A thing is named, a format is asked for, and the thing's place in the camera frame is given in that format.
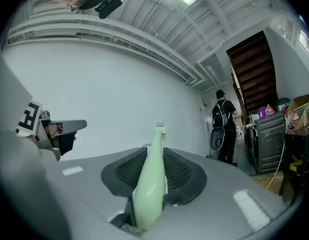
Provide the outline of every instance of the person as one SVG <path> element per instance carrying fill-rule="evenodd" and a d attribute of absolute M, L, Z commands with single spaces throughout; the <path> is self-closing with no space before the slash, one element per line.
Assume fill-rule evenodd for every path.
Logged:
<path fill-rule="evenodd" d="M 236 143 L 236 124 L 233 120 L 233 115 L 238 115 L 238 111 L 230 100 L 226 99 L 226 95 L 223 90 L 216 92 L 217 103 L 220 107 L 223 107 L 228 118 L 228 123 L 223 127 L 225 131 L 224 140 L 220 149 L 219 160 L 233 166 L 237 166 L 236 162 L 233 162 L 233 156 L 235 152 Z"/>

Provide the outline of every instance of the cardboard box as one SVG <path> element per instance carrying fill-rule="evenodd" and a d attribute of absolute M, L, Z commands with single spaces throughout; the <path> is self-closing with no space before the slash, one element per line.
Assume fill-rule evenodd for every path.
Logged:
<path fill-rule="evenodd" d="M 302 105 L 307 104 L 305 109 L 308 110 L 309 109 L 309 94 L 303 95 L 303 96 L 299 96 L 294 98 L 289 107 L 288 110 L 293 111 L 299 107 L 301 107 Z M 302 114 L 302 117 L 299 118 L 299 127 L 304 127 L 304 115 Z"/>

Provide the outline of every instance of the white sticker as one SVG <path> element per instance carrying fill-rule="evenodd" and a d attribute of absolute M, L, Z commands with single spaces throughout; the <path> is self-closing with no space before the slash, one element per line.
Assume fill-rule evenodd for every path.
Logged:
<path fill-rule="evenodd" d="M 77 174 L 82 172 L 84 169 L 80 166 L 77 167 L 73 167 L 73 168 L 68 168 L 62 171 L 64 176 L 69 176 L 69 175 L 73 175 L 73 174 Z"/>
<path fill-rule="evenodd" d="M 42 107 L 42 104 L 32 100 L 22 114 L 17 129 L 31 135 L 36 135 Z"/>
<path fill-rule="evenodd" d="M 233 195 L 233 199 L 254 232 L 257 232 L 270 223 L 270 218 L 247 193 L 247 190 L 238 191 Z"/>

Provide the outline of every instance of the black backpack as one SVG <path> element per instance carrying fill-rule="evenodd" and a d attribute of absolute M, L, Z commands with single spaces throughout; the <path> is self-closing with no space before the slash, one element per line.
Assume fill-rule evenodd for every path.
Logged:
<path fill-rule="evenodd" d="M 212 126 L 213 128 L 217 127 L 224 127 L 228 123 L 228 118 L 230 116 L 227 116 L 225 109 L 223 108 L 223 105 L 226 101 L 222 103 L 220 106 L 218 103 L 215 104 L 215 106 L 212 109 Z"/>

